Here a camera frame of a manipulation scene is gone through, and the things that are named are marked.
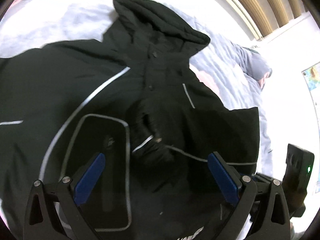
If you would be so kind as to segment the grey floral bed blanket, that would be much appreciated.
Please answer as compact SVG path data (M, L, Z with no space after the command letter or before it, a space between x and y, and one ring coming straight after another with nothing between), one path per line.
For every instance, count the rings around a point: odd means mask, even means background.
M154 0L166 5L210 44L191 58L192 67L208 74L208 86L228 109L260 106L260 88L252 72L264 65L235 42L238 28L214 0ZM14 0L1 20L1 211L5 223L22 236L26 194L40 172L58 130L95 89L108 81L102 70L92 85L67 77L75 64L41 63L52 43L87 40L101 45L117 18L113 0Z

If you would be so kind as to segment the black hooded jacket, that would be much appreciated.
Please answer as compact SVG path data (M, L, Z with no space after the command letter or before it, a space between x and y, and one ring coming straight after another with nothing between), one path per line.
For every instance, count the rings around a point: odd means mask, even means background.
M105 168L79 210L100 239L213 239L232 208L207 158L242 174L259 152L257 108L228 110L189 68L210 38L151 0L113 0L102 41L51 43L1 59L1 200L17 239L58 239L42 187L79 190L95 154Z

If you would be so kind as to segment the poster on wall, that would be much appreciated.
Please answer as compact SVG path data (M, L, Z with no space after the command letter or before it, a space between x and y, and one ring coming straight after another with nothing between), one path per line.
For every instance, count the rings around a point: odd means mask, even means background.
M308 90L314 101L319 102L319 68L320 63L302 71Z

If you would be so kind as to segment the wooden slatted headboard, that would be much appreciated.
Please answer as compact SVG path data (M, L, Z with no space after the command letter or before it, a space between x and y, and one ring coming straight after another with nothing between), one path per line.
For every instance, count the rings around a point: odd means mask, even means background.
M244 21L255 40L270 35L308 12L302 0L226 0Z

